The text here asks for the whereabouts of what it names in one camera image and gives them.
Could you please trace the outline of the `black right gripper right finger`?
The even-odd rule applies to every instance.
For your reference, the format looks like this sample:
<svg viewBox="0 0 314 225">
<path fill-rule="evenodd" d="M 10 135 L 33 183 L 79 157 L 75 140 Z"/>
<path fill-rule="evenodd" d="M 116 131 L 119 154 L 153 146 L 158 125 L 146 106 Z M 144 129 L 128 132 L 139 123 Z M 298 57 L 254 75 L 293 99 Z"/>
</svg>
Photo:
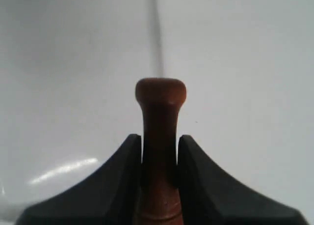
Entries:
<svg viewBox="0 0 314 225">
<path fill-rule="evenodd" d="M 225 172 L 190 135 L 179 140 L 179 192 L 186 225 L 307 225 L 297 210 Z"/>
</svg>

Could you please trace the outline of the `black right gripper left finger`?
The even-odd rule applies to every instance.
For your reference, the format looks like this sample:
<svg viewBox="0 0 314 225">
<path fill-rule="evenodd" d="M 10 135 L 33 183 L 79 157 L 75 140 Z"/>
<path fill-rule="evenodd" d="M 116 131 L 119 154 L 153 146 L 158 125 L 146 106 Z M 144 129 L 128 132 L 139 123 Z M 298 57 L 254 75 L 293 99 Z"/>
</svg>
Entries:
<svg viewBox="0 0 314 225">
<path fill-rule="evenodd" d="M 25 209 L 18 225 L 131 225 L 140 178 L 141 137 L 130 134 L 95 172 Z"/>
</svg>

